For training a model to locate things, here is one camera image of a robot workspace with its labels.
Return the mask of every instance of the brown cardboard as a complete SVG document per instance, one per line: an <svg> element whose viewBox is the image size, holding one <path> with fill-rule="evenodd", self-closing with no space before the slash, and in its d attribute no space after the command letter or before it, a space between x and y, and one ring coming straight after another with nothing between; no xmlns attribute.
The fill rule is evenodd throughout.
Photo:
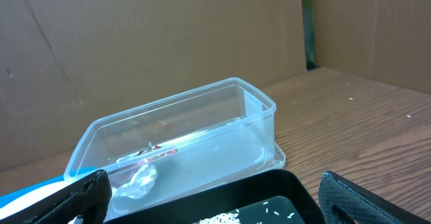
<svg viewBox="0 0 431 224"><path fill-rule="evenodd" d="M115 112L304 72L301 15L300 0L0 0L0 171Z"/></svg>
<svg viewBox="0 0 431 224"><path fill-rule="evenodd" d="M317 63L431 94L431 0L314 0Z"/></svg>

